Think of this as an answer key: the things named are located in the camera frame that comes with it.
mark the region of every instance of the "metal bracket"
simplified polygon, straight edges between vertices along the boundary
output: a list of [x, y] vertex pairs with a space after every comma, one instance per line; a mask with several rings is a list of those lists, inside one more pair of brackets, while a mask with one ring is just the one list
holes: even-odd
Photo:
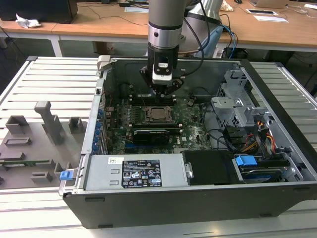
[[239, 98], [214, 97], [212, 98], [212, 101], [217, 108], [236, 108], [243, 106]]
[[253, 116], [255, 115], [265, 115], [268, 114], [269, 110], [267, 108], [246, 108], [244, 115], [247, 118], [247, 123], [254, 123]]
[[244, 87], [247, 82], [247, 77], [241, 69], [228, 70], [224, 75], [224, 78], [230, 85], [238, 85]]

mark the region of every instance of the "white paper sheet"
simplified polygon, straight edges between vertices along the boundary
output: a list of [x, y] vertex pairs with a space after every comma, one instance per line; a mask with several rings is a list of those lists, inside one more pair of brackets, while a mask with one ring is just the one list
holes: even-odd
[[305, 4], [304, 7], [312, 8], [312, 9], [317, 9], [317, 5], [311, 5], [311, 4]]
[[274, 22], [288, 22], [282, 17], [276, 16], [254, 16], [258, 21], [274, 21]]

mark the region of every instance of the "aluminum extrusion table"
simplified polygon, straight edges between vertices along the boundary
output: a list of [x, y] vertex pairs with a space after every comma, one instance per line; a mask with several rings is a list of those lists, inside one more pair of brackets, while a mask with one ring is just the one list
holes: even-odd
[[[254, 62], [253, 67], [317, 150], [317, 102], [284, 68]], [[42, 121], [33, 111], [50, 100], [61, 121], [88, 120], [95, 91], [97, 59], [38, 57], [26, 61], [0, 96], [0, 139], [10, 115]], [[259, 96], [255, 96], [262, 105]], [[87, 230], [66, 206], [57, 187], [0, 190], [0, 237], [317, 237], [317, 201], [305, 201], [279, 217], [149, 227]]]

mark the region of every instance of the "workbench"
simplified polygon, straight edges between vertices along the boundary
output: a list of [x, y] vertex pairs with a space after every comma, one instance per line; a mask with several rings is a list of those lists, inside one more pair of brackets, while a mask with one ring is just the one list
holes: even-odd
[[[281, 17], [287, 17], [289, 23], [257, 21], [252, 14], [243, 11], [246, 8], [255, 8], [247, 0], [238, 6], [234, 0], [228, 0], [228, 3], [235, 7], [234, 12], [220, 11], [219, 14], [229, 15], [232, 31], [239, 38], [238, 48], [317, 52], [317, 29], [313, 27], [317, 19], [289, 10], [280, 14]], [[78, 13], [72, 24], [41, 22], [42, 27], [24, 29], [14, 21], [3, 21], [1, 26], [10, 37], [50, 40], [57, 57], [62, 56], [60, 40], [147, 44], [147, 13], [125, 12], [119, 5], [94, 5], [79, 2]], [[304, 3], [290, 2], [290, 5], [304, 6]], [[271, 10], [280, 12], [284, 9]], [[309, 15], [317, 17], [317, 10], [309, 9]], [[221, 19], [228, 25], [226, 16]], [[229, 41], [228, 33], [223, 33], [217, 48], [224, 49]]]
[[[284, 67], [262, 62], [252, 65], [317, 149], [317, 102]], [[42, 121], [33, 110], [38, 100], [51, 101], [51, 112], [57, 114], [60, 121], [68, 121], [70, 117], [87, 121], [98, 79], [96, 72], [97, 59], [38, 57], [27, 60], [0, 96], [0, 138], [7, 132], [5, 123], [10, 115], [24, 115], [28, 122]], [[263, 106], [260, 97], [253, 93]], [[317, 201], [301, 202], [273, 218], [87, 230], [57, 191], [58, 187], [0, 190], [0, 237], [317, 236]]]

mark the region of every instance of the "power supply label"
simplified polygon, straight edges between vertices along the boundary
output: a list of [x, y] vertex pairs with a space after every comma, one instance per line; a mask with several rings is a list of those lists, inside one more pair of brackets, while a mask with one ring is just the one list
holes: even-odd
[[122, 163], [122, 187], [162, 187], [159, 160], [124, 160]]

